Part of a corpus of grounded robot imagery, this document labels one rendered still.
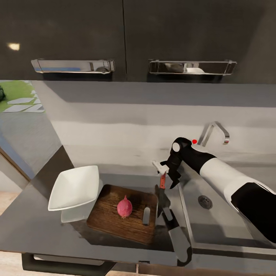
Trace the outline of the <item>vidalia onion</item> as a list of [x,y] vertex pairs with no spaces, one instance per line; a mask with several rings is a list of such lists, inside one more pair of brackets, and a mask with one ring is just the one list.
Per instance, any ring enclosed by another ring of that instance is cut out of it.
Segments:
[[132,205],[129,200],[127,200],[126,196],[123,201],[120,201],[120,203],[117,205],[117,212],[122,218],[126,218],[131,214],[132,211]]

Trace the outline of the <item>parer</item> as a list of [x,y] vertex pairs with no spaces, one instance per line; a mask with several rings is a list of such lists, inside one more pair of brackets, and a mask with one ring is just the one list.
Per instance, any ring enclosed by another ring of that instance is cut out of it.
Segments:
[[165,175],[161,175],[161,183],[160,183],[160,192],[159,192],[159,201],[158,201],[158,217],[160,216],[163,209],[164,202],[164,190],[165,190]]

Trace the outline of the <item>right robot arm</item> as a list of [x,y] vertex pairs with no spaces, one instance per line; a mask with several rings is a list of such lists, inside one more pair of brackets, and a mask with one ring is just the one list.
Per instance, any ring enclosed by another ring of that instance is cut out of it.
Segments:
[[208,149],[179,137],[171,148],[167,161],[152,164],[158,173],[167,173],[171,188],[179,183],[177,172],[182,160],[194,169],[228,205],[245,221],[253,225],[276,248],[276,193],[262,182],[226,164]]

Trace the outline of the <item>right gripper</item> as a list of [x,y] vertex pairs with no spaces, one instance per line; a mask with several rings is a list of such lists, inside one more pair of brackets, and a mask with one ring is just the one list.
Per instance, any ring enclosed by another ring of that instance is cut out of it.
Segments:
[[177,172],[180,164],[174,164],[172,163],[169,158],[167,161],[163,161],[163,162],[160,162],[160,164],[162,166],[164,166],[165,164],[169,167],[169,177],[172,179],[172,185],[171,185],[171,188],[174,188],[175,186],[177,186],[177,184],[179,183],[179,178],[181,177],[181,174],[179,172]]

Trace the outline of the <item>cutting board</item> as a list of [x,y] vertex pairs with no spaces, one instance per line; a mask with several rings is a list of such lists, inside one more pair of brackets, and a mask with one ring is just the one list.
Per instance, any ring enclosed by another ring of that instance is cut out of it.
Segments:
[[[125,196],[133,209],[128,217],[122,218],[117,205]],[[148,226],[142,223],[145,206],[151,208]],[[156,208],[157,196],[154,194],[106,184],[86,223],[90,228],[150,245],[154,240]]]

